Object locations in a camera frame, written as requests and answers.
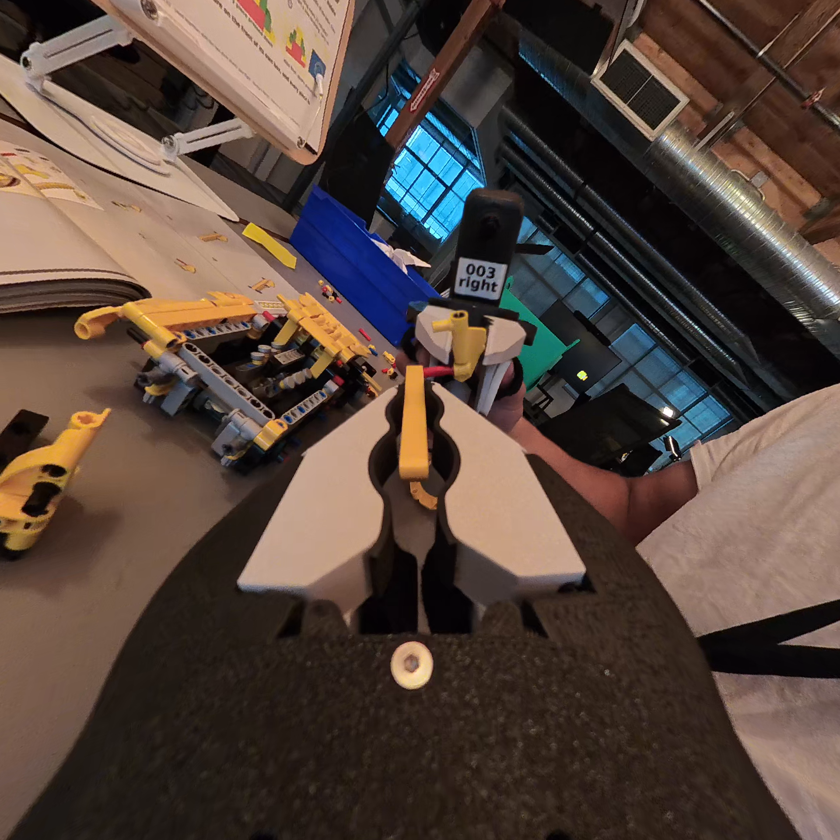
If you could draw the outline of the small yellow panel piece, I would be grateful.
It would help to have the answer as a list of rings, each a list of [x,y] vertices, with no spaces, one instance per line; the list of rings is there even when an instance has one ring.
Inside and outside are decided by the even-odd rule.
[[[474,374],[487,343],[487,328],[471,327],[461,334],[453,334],[452,367],[457,382],[467,382]]]

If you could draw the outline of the grey desk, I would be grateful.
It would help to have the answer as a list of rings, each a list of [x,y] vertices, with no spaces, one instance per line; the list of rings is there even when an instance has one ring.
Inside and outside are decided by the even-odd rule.
[[[2,562],[2,838],[83,729],[144,608],[182,556],[279,466],[239,476],[203,430],[142,403],[123,328],[79,340],[69,309],[2,315],[2,425],[25,408],[50,441],[80,410],[111,415],[45,535]]]

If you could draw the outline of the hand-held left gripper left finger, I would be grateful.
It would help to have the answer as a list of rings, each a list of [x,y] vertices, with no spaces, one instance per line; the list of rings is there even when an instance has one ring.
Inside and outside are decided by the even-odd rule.
[[[392,388],[301,457],[238,576],[245,593],[282,593],[361,612],[363,632],[419,628],[417,561],[396,540],[385,490],[396,472],[402,388]]]

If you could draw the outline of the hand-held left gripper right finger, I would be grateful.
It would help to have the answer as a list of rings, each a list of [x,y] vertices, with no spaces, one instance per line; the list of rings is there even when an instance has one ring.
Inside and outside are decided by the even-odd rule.
[[[423,564],[433,634],[468,634],[497,603],[520,606],[586,569],[522,447],[441,385],[427,387],[435,539]]]

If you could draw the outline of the black monitor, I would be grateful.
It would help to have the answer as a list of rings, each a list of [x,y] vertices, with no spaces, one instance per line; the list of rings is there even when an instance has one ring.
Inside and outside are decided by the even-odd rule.
[[[326,160],[319,186],[369,229],[394,159],[371,115],[358,108]]]

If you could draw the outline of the printed instruction sheet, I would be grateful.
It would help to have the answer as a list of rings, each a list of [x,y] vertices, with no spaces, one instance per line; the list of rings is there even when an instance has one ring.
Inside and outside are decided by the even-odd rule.
[[[353,1],[158,2],[160,25],[194,46],[214,95],[294,155],[322,151],[350,39]]]

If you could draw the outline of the long yellow holed beam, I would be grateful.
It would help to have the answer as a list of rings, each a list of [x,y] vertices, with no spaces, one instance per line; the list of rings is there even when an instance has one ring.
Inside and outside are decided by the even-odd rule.
[[[398,451],[398,471],[403,480],[428,478],[428,431],[425,375],[420,364],[406,367],[403,384],[402,428]]]

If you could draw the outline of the wooden document stand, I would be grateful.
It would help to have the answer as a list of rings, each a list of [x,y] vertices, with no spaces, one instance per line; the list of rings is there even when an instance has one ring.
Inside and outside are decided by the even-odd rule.
[[[231,110],[185,62],[194,43],[160,25],[158,2],[97,2],[104,15],[26,49],[18,63],[2,58],[2,96],[38,132],[63,150],[98,168],[147,186],[185,203],[238,221],[234,210],[205,186],[185,165],[187,154],[234,140],[260,137],[303,165],[316,157],[297,156],[256,129],[256,121]],[[79,98],[51,77],[58,71],[116,46],[140,41],[233,113],[225,122],[174,133],[158,141]]]

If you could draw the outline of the white duct vent grille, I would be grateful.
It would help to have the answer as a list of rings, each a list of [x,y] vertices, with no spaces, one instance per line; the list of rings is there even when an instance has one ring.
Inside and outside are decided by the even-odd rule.
[[[647,140],[655,141],[690,99],[631,42],[624,40],[591,84]]]

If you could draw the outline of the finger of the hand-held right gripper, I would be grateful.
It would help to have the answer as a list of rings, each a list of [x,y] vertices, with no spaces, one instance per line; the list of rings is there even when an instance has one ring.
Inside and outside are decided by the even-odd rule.
[[[502,364],[517,358],[528,337],[520,321],[486,318],[486,322],[486,347],[482,363]]]
[[[416,315],[415,338],[437,364],[453,363],[453,333],[450,329],[435,331],[434,324],[449,325],[454,312],[450,308],[425,308]]]

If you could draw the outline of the small yellow black subassembly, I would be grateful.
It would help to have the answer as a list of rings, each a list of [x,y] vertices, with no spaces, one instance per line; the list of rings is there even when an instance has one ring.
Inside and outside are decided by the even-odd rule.
[[[54,443],[16,456],[2,470],[2,560],[20,560],[43,535],[111,412],[74,413]]]

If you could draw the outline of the silver ventilation duct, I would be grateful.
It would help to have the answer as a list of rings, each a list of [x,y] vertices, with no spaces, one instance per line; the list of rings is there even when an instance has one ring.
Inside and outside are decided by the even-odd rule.
[[[596,90],[582,69],[527,29],[519,56],[836,358],[839,272],[780,215],[740,186],[714,153],[672,121],[655,140]]]

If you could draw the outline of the person's right forearm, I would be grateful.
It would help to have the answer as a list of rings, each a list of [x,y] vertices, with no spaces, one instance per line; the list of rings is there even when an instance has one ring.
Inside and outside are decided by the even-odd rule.
[[[551,467],[635,546],[698,492],[697,477],[690,462],[626,478],[571,457],[523,418],[512,428],[510,436],[530,455]]]

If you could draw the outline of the blue storage bin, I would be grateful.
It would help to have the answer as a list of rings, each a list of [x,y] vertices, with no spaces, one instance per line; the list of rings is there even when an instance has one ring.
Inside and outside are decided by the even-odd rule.
[[[414,268],[397,266],[363,219],[318,186],[311,190],[290,243],[392,344],[408,329],[410,304],[437,295]]]

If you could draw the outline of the yellow black toy car model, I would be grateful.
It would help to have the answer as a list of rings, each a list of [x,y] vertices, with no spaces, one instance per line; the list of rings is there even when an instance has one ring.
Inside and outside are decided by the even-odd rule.
[[[276,303],[221,291],[147,298],[87,311],[74,332],[98,340],[119,322],[147,358],[134,380],[143,401],[212,420],[215,456],[242,474],[281,460],[288,438],[328,406],[382,393],[371,340],[309,293]]]

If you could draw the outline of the yellow paper note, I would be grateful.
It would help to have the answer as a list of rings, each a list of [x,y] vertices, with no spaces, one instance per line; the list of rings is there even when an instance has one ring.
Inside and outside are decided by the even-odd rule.
[[[254,223],[247,223],[243,230],[243,236],[252,243],[263,248],[286,268],[291,270],[296,269],[298,258],[292,254],[291,251],[278,239],[274,238],[272,234],[269,234],[262,227]]]

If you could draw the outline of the building instruction booklet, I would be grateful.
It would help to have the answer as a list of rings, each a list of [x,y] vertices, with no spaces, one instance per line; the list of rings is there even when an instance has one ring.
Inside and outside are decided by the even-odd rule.
[[[1,312],[294,287],[228,221],[2,122]]]

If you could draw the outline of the scattered small toy pieces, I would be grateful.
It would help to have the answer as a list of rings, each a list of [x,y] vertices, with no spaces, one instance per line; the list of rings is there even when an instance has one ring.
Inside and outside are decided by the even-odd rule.
[[[362,342],[370,352],[369,363],[375,368],[375,375],[384,381],[397,383],[400,375],[396,371],[396,350],[376,329],[346,300],[345,296],[323,279],[317,280],[318,294],[325,307],[333,310],[333,316]]]

